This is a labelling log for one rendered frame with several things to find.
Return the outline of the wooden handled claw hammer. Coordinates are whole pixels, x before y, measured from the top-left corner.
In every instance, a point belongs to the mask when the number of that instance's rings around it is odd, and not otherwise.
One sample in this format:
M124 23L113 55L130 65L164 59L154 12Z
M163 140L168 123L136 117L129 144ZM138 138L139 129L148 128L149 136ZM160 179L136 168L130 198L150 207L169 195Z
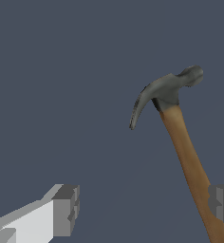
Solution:
M183 174L210 242L224 243L224 222L218 219L208 206L210 197L208 188L211 183L189 137L178 100L178 92L183 86L191 87L202 80L203 70L199 65L189 66L178 75L170 73L156 79L139 94L134 104L129 128L135 129L142 109L152 100L176 149Z

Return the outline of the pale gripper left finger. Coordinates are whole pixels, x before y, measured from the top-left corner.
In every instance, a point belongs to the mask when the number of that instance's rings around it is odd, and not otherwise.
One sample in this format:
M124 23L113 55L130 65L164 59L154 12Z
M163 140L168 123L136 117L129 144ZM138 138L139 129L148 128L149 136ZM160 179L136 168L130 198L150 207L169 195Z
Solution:
M40 200L0 217L0 243L50 243L71 236L80 211L80 186L55 184Z

